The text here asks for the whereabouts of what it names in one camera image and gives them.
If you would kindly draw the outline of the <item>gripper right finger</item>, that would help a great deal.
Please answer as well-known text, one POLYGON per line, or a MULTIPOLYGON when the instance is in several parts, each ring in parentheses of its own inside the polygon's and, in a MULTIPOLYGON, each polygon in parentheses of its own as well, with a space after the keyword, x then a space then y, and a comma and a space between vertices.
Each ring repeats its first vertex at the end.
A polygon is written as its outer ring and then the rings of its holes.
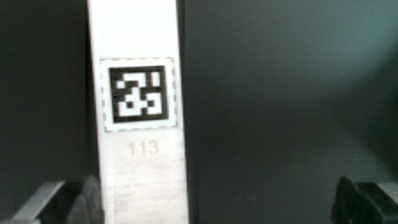
POLYGON ((338 178, 330 212, 331 224, 398 224, 398 183, 338 178))

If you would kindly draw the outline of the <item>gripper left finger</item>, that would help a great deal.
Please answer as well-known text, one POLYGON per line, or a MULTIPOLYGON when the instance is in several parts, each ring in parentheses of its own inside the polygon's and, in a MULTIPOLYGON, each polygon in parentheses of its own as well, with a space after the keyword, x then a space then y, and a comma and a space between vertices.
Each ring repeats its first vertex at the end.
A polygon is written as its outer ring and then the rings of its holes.
POLYGON ((104 224, 97 178, 45 182, 4 224, 104 224))

